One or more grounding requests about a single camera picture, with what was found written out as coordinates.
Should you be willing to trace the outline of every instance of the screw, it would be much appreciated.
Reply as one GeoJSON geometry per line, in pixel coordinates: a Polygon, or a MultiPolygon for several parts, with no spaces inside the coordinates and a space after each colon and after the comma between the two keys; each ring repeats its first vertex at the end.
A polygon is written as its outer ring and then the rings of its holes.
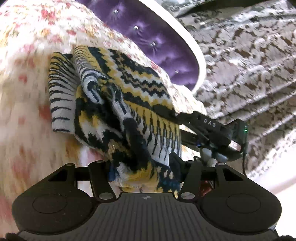
{"type": "Polygon", "coordinates": [[[194,197],[195,197],[195,195],[191,192],[183,192],[181,194],[181,198],[186,199],[186,200],[193,199],[194,197]]]}
{"type": "Polygon", "coordinates": [[[109,200],[109,199],[113,198],[113,194],[109,193],[109,192],[103,192],[99,195],[99,198],[102,200],[109,200]]]}

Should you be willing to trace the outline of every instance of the black cable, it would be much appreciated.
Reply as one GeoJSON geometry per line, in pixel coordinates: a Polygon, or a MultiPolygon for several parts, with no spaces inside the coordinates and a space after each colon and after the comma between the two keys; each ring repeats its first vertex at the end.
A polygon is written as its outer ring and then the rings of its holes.
{"type": "Polygon", "coordinates": [[[242,155],[242,172],[245,176],[247,176],[246,168],[244,167],[245,162],[246,162],[246,155],[247,155],[246,153],[243,153],[243,155],[242,155]]]}
{"type": "Polygon", "coordinates": [[[246,168],[245,168],[245,162],[246,162],[246,156],[248,153],[248,142],[244,145],[244,148],[242,150],[242,172],[245,176],[247,176],[246,174],[246,168]]]}

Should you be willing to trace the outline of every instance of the fabric fold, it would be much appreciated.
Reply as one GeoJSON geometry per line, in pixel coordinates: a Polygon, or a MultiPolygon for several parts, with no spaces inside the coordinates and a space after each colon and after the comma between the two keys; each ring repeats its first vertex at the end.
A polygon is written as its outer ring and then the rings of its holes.
{"type": "Polygon", "coordinates": [[[168,158],[181,155],[180,131],[153,111],[156,104],[173,109],[153,69],[117,50],[80,45],[72,55],[53,54],[49,93],[53,130],[100,151],[111,162],[110,182],[177,195],[168,158]]]}

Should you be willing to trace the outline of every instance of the gray damask fabric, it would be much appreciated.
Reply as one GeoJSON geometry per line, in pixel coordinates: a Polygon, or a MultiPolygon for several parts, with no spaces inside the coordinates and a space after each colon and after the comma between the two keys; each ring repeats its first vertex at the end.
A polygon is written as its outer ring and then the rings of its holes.
{"type": "Polygon", "coordinates": [[[287,0],[271,0],[178,20],[207,62],[196,98],[222,123],[248,122],[245,167],[250,177],[262,174],[296,148],[296,9],[287,0]]]}
{"type": "Polygon", "coordinates": [[[187,13],[192,8],[215,0],[156,0],[175,18],[187,13]]]}

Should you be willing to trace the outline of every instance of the floral blanket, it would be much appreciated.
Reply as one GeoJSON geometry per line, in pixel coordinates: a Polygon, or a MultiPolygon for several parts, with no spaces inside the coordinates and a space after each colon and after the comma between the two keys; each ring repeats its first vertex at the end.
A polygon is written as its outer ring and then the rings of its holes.
{"type": "Polygon", "coordinates": [[[68,162],[87,166],[102,157],[64,133],[54,133],[48,70],[54,51],[72,53],[77,45],[119,50],[154,69],[177,111],[205,113],[185,87],[131,40],[108,28],[89,9],[67,0],[8,0],[0,7],[0,237],[16,232],[13,200],[68,162]]]}

